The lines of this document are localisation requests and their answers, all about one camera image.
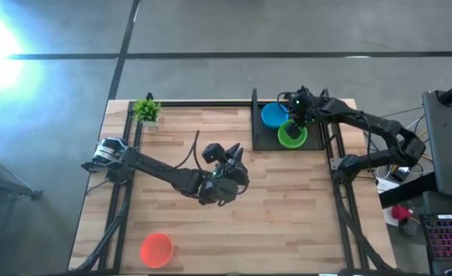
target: wooden tabletop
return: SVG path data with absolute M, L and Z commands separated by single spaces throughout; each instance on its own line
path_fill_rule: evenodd
M 101 139 L 122 136 L 128 103 L 109 102 Z M 355 108 L 354 100 L 346 103 Z M 345 267 L 326 153 L 253 152 L 250 117 L 249 107 L 164 107 L 159 126 L 142 130 L 140 152 L 173 166 L 187 155 L 196 130 L 201 131 L 199 151 L 209 143 L 228 148 L 240 142 L 251 183 L 224 207 L 202 206 L 168 183 L 138 172 L 121 273 L 335 273 Z M 365 154 L 362 131 L 344 124 L 341 128 L 346 152 Z M 213 164 L 199 159 L 203 169 L 213 170 Z M 184 167 L 195 168 L 193 158 Z M 89 187 L 103 177 L 92 175 Z M 101 186 L 85 198 L 70 268 L 80 265 L 101 239 L 111 189 L 110 184 Z M 363 232 L 395 266 L 374 182 L 357 179 L 354 190 Z M 147 268 L 139 258 L 142 240 L 153 232 L 167 234 L 175 246 L 171 261 L 160 269 Z M 353 239 L 352 251 L 358 261 Z

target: black metal frame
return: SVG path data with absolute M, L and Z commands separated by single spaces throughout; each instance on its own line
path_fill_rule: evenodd
M 151 93 L 148 93 L 146 96 L 147 98 L 153 98 Z M 229 100 L 229 101 L 213 101 L 213 100 L 207 100 L 207 101 L 163 101 L 162 106 L 163 107 L 249 107 L 251 109 L 251 112 L 254 113 L 257 109 L 257 105 L 254 104 L 258 101 L 257 99 L 257 91 L 253 90 L 252 93 L 252 100 Z M 272 101 L 269 100 L 261 100 L 261 103 L 270 103 Z M 129 102 L 129 106 L 127 109 L 127 117 L 126 117 L 126 124 L 124 126 L 123 131 L 123 139 L 127 140 L 129 142 L 129 134 L 130 134 L 130 127 L 132 125 L 133 121 L 133 104 L 134 102 Z M 252 117 L 252 139 L 255 137 L 255 129 L 254 129 L 254 117 Z M 339 157 L 343 157 L 345 155 L 345 147 L 343 146 L 343 140 L 342 140 L 342 134 L 340 132 L 340 128 L 338 124 L 331 124 L 333 135 L 329 135 L 329 129 L 328 126 L 323 124 L 320 125 L 320 128 L 322 130 L 322 139 L 323 139 L 323 145 L 326 151 L 326 156 L 328 159 L 328 162 L 330 159 L 334 158 L 334 151 L 332 147 L 332 140 L 336 139 L 336 145 L 339 151 Z M 142 125 L 138 123 L 136 125 L 136 135 L 134 139 L 133 146 L 139 146 L 139 141 L 141 138 L 141 130 Z M 338 186 L 333 181 L 333 173 L 334 171 L 329 166 L 330 170 L 330 176 L 332 181 L 332 187 L 334 191 L 334 196 L 337 194 L 336 190 L 338 189 Z M 120 265 L 122 261 L 122 254 L 123 254 L 123 247 L 125 242 L 125 235 L 126 235 L 126 225 L 127 225 L 127 216 L 130 210 L 130 199 L 133 192 L 133 177 L 132 175 L 131 179 L 128 181 L 127 184 L 125 184 L 125 194 L 123 198 L 123 202 L 127 201 L 128 204 L 123 206 L 123 208 L 126 208 L 126 211 L 123 214 L 120 228 L 117 236 L 116 241 L 116 251 L 114 255 L 114 262 L 113 266 L 111 268 L 108 268 L 106 266 L 106 261 L 108 259 L 108 244 L 104 246 L 104 249 L 100 253 L 100 260 L 97 265 L 97 269 L 93 271 L 68 271 L 63 274 L 59 275 L 85 275 L 85 276 L 92 276 L 92 275 L 115 275 L 120 273 Z M 110 225 L 112 224 L 112 221 L 115 219 L 116 215 L 116 207 L 117 207 L 117 201 L 119 198 L 120 189 L 122 188 L 121 185 L 114 185 L 112 195 L 110 198 L 110 207 L 107 215 L 107 221 L 106 221 L 106 230 L 109 229 Z M 355 203 L 355 196 L 354 192 L 351 186 L 347 186 L 347 201 L 349 204 L 349 212 L 354 219 L 356 225 L 360 227 L 360 221 L 359 221 L 359 214 L 357 212 L 357 205 Z M 343 208 L 342 206 L 339 206 L 339 202 L 335 200 L 337 212 L 339 213 L 339 209 Z M 339 214 L 339 225 L 340 225 L 340 234 L 342 239 L 342 246 L 343 251 L 346 259 L 346 267 L 347 268 L 355 268 L 354 259 L 352 256 L 352 249 L 350 245 L 350 239 L 349 239 L 349 231 L 347 231 L 347 225 L 342 220 L 342 217 Z M 365 252 L 360 248 L 358 245 L 358 253 L 359 258 L 361 261 L 361 267 L 363 269 L 368 269 L 368 260 Z M 165 276 L 171 276 L 172 274 L 160 274 Z M 226 274 L 208 274 L 208 275 L 226 275 Z M 318 274 L 297 274 L 297 275 L 318 275 Z

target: gray floor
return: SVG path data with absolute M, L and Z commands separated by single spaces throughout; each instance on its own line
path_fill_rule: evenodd
M 12 53 L 118 53 L 131 4 L 6 0 L 0 22 L 18 42 Z M 142 0 L 129 52 L 146 51 L 452 51 L 452 1 Z M 40 201 L 15 205 L 0 275 L 65 271 L 88 179 L 79 165 L 94 150 L 115 67 L 0 63 L 0 162 L 44 190 Z M 270 98 L 301 85 L 385 115 L 451 87 L 452 57 L 127 61 L 116 97 L 249 98 L 257 88 Z M 422 113 L 395 119 L 409 124 Z M 425 271 L 424 246 L 390 233 L 398 267 Z

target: keyboard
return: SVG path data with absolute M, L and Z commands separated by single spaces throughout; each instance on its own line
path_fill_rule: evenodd
M 421 215 L 429 261 L 452 261 L 452 215 Z

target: wire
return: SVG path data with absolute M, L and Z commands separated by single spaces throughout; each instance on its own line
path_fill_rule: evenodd
M 364 136 L 366 136 L 369 139 L 369 135 L 367 133 L 364 133 Z M 379 151 L 378 146 L 374 143 L 374 141 L 369 140 L 369 142 L 372 144 L 372 146 L 375 148 L 375 150 Z
M 427 154 L 422 154 L 422 157 L 424 157 L 425 159 L 431 161 L 432 163 L 434 162 L 434 160 L 432 159 L 432 157 L 428 156 Z
M 432 172 L 433 172 L 433 170 L 426 170 L 423 172 L 408 172 L 408 173 L 414 173 L 414 174 L 419 174 L 419 175 L 423 176 L 425 173 L 432 173 Z
M 420 120 L 420 118 L 419 119 L 416 119 L 415 121 L 413 121 L 413 123 L 410 123 L 407 127 L 405 127 L 406 129 L 409 129 L 411 126 L 413 126 L 413 125 L 415 125 L 418 121 Z
M 194 144 L 192 145 L 192 149 L 194 152 L 194 161 L 195 161 L 195 165 L 197 165 L 197 168 L 199 171 L 204 172 L 201 168 L 201 164 L 198 163 L 198 159 L 197 159 L 197 138 L 198 138 L 198 130 L 197 130 L 197 134 L 195 134 L 195 141 Z
M 420 168 L 420 176 L 422 176 L 422 173 L 424 172 L 424 167 L 417 163 L 417 166 Z
M 280 100 L 279 100 L 281 95 L 287 95 L 287 94 L 291 94 L 291 92 L 280 92 L 277 95 L 277 104 L 279 105 L 279 108 L 282 110 L 282 112 L 289 114 L 289 111 L 285 111 L 286 107 L 283 104 L 281 104 Z
M 17 175 L 15 175 L 13 172 L 11 172 L 10 170 L 6 169 L 1 163 L 0 163 L 0 167 L 2 167 L 5 171 L 7 171 L 8 173 L 10 173 L 13 177 L 15 177 L 16 179 L 18 179 L 20 182 L 24 183 L 24 185 L 26 185 L 29 189 L 32 190 L 32 192 L 34 191 L 34 188 L 32 188 L 32 186 L 28 185 L 25 181 L 23 181 L 20 177 L 18 177 Z
M 418 118 L 418 121 L 417 121 L 417 123 L 415 124 L 415 130 L 414 130 L 413 132 L 417 132 L 418 124 L 420 123 L 420 121 L 421 121 L 422 119 L 424 119 L 424 117 L 425 117 L 425 114 L 422 115 L 422 117 Z
M 372 135 L 372 131 L 371 131 L 371 124 L 369 122 L 369 120 L 364 116 L 364 113 L 362 111 L 356 112 L 356 114 L 358 114 L 360 117 L 362 117 L 362 119 L 364 119 L 365 123 L 367 123 L 367 128 L 368 128 L 368 140 L 369 142 L 367 143 L 367 160 L 369 162 L 369 171 L 372 174 L 372 177 L 374 177 L 374 180 L 376 181 L 376 184 L 378 183 L 378 180 L 376 179 L 376 176 L 374 174 L 374 172 L 372 171 L 371 168 L 371 135 Z
M 398 115 L 398 114 L 401 114 L 401 113 L 410 112 L 410 111 L 413 111 L 413 110 L 420 110 L 420 109 L 422 109 L 422 108 L 423 108 L 423 107 L 415 107 L 415 108 L 412 108 L 412 109 L 409 109 L 409 110 L 403 110 L 403 111 L 400 111 L 400 112 L 396 112 L 396 113 L 391 113 L 391 114 L 388 114 L 388 115 L 384 115 L 384 116 L 381 116 L 381 118 L 390 117 L 390 116 Z
M 241 195 L 242 193 L 246 192 L 248 189 L 248 186 L 250 185 L 250 183 L 247 183 L 244 188 L 240 191 L 240 192 L 236 192 L 237 195 Z
M 199 131 L 197 130 L 197 132 L 195 133 L 194 142 L 192 143 L 192 146 L 190 147 L 190 150 L 188 151 L 188 154 L 185 157 L 185 159 L 183 159 L 183 161 L 181 161 L 177 166 L 174 166 L 171 169 L 160 169 L 160 170 L 162 170 L 162 171 L 174 170 L 174 169 L 180 168 L 183 164 L 185 164 L 185 162 L 187 162 L 188 158 L 190 158 L 190 155 L 194 151 L 194 148 L 197 146 L 198 134 L 199 134 Z
M 102 181 L 101 183 L 99 183 L 99 184 L 97 184 L 97 185 L 95 185 L 95 186 L 89 188 L 89 189 L 87 190 L 87 192 L 85 192 L 85 195 L 88 195 L 88 193 L 89 193 L 91 190 L 96 189 L 96 188 L 102 186 L 103 184 L 105 184 L 105 183 L 107 183 L 107 182 L 109 182 L 109 180 L 108 180 L 108 179 L 105 179 L 105 180 Z
M 190 155 L 192 154 L 192 151 L 194 150 L 194 148 L 197 145 L 197 139 L 198 139 L 198 130 L 195 133 L 195 138 L 194 138 L 194 142 L 192 143 L 192 146 L 190 147 L 190 150 L 188 151 L 187 156 L 185 157 L 185 159 L 183 161 L 181 161 L 177 166 L 174 166 L 173 169 L 178 169 L 179 167 L 181 167 L 183 164 L 185 164 L 185 162 L 187 162 L 188 158 L 190 157 Z
M 420 134 L 418 134 L 417 137 L 420 137 L 420 136 L 422 136 L 422 135 L 424 135 L 426 133 L 427 133 L 427 130 L 424 130 L 424 131 L 420 132 Z
M 378 167 L 378 168 L 376 169 L 376 175 L 379 176 L 380 178 L 383 178 L 383 179 L 388 178 L 388 176 L 391 174 L 391 170 L 390 170 L 389 166 L 388 166 L 388 173 L 386 173 L 385 176 L 380 176 L 380 175 L 379 175 L 379 169 L 380 169 L 380 168 L 381 168 L 381 167 Z

